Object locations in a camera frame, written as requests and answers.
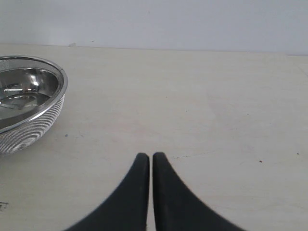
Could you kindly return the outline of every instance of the mesh strainer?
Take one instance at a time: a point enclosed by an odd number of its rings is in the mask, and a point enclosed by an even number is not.
[[[60,114],[66,88],[64,70],[50,61],[0,56],[0,156],[46,133]]]

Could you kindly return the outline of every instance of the table surface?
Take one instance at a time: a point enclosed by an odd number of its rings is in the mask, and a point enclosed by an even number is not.
[[[63,111],[0,159],[1,231],[61,231],[92,211],[136,153],[166,152],[207,205],[249,231],[308,217],[308,57],[0,45],[69,77]],[[148,230],[154,231],[150,192]]]

